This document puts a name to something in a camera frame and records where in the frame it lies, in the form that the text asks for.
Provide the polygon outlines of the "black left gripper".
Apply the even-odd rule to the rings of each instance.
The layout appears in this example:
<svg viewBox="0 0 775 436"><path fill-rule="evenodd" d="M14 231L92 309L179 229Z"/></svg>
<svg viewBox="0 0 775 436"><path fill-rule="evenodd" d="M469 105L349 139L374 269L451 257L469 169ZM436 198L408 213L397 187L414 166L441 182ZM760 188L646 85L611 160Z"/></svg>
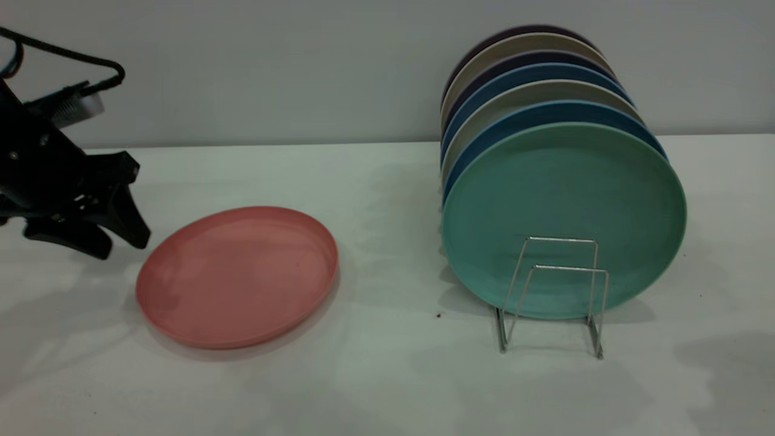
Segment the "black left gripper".
<svg viewBox="0 0 775 436"><path fill-rule="evenodd" d="M28 240L106 260L113 241L102 227L140 250L151 232L128 187L136 181L138 162L125 151L89 156L62 133L103 111L99 95L88 93L88 86L80 82L24 103L2 82L2 219L27 217L23 235ZM44 216L96 190L91 215Z"/></svg>

